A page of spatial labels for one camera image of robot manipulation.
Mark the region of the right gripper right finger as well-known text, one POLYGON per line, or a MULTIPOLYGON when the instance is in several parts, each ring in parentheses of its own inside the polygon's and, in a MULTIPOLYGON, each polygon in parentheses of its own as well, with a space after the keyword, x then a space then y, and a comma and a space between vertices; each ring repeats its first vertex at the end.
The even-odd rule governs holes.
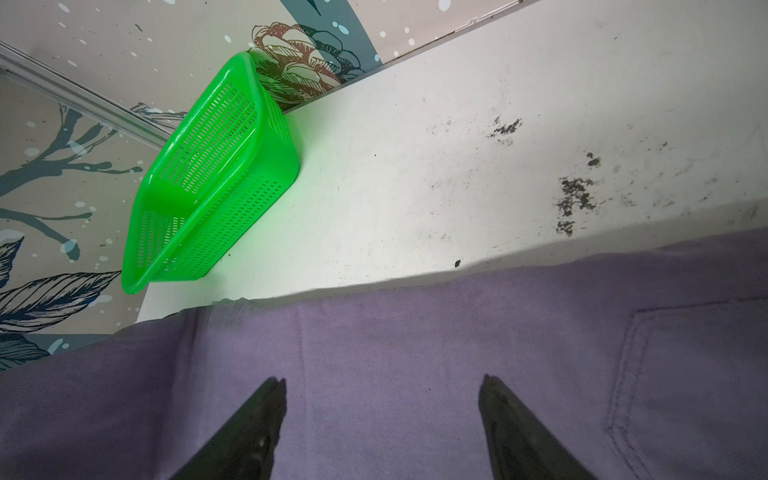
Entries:
POLYGON ((478 407, 494 478, 594 477, 500 378, 483 378, 478 407))

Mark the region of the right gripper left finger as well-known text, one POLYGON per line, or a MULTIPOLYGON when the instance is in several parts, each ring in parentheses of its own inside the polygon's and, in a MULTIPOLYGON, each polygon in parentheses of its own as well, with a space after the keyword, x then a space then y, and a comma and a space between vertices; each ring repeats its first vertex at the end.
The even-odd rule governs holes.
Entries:
POLYGON ((286 413, 286 381, 270 377, 173 477, 268 479, 286 413))

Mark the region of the purple trousers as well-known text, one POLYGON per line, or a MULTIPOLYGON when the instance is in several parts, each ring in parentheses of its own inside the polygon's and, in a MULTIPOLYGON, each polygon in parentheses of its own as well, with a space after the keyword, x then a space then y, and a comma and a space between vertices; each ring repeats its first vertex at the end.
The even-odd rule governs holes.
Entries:
POLYGON ((5 479, 170 479, 270 377, 275 479, 490 479, 496 376, 596 479, 767 475, 767 233, 181 311, 1 376, 5 479))

